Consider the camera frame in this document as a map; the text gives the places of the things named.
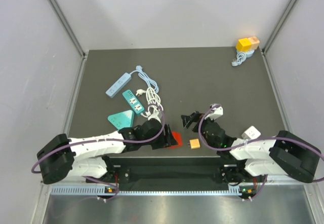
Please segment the red plug adapter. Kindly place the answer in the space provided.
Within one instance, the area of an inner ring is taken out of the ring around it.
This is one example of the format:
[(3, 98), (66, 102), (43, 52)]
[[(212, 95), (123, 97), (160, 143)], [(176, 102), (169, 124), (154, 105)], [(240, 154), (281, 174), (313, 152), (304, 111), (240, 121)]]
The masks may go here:
[(166, 148), (175, 149), (182, 147), (182, 137), (181, 134), (175, 131), (172, 131), (172, 134), (167, 136), (167, 146)]

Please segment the orange plug adapter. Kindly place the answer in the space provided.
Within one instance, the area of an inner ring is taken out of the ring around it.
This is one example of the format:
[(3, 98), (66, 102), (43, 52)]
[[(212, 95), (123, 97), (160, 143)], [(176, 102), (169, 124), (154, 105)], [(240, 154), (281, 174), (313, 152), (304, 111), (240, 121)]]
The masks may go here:
[(191, 150), (199, 149), (200, 148), (200, 141), (199, 139), (191, 139), (188, 143)]

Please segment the teal triangular power strip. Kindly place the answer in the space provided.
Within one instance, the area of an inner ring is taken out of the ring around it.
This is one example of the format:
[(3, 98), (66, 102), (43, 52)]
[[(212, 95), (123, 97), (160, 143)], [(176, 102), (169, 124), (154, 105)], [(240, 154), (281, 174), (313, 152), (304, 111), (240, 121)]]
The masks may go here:
[(117, 129), (133, 127), (135, 113), (132, 110), (122, 111), (107, 117), (108, 121)]

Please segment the yellow cube socket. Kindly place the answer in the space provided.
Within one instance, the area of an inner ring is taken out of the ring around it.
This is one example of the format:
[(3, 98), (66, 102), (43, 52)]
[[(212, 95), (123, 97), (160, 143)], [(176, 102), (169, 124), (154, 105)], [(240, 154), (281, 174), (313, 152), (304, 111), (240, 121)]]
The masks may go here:
[(236, 49), (239, 52), (248, 52), (252, 46), (251, 41), (248, 38), (239, 39), (236, 44)]

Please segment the orange cube socket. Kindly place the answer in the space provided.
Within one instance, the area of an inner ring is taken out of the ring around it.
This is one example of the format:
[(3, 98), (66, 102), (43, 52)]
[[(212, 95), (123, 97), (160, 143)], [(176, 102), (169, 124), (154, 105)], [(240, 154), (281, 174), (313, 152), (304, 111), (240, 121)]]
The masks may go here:
[(260, 41), (256, 36), (249, 37), (248, 40), (251, 43), (250, 50), (256, 50), (259, 47)]

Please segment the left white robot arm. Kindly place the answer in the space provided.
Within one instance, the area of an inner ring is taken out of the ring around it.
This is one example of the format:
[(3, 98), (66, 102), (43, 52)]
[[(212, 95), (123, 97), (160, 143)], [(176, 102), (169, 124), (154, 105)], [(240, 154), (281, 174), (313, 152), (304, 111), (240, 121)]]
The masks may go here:
[(133, 152), (146, 145), (157, 150), (177, 144), (169, 125), (156, 119), (88, 138), (59, 134), (37, 153), (38, 173), (44, 184), (84, 176), (108, 182), (115, 175), (109, 154)]

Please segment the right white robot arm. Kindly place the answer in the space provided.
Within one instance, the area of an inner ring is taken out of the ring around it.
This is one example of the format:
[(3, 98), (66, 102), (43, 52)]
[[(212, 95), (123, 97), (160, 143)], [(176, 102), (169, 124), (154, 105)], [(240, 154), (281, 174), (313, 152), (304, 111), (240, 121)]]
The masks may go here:
[(205, 116), (198, 111), (182, 115), (183, 127), (196, 125), (193, 132), (221, 157), (235, 161), (236, 175), (242, 181), (260, 175), (286, 175), (303, 183), (312, 183), (321, 151), (289, 131), (281, 130), (270, 138), (258, 135), (230, 137), (216, 122), (216, 112)]

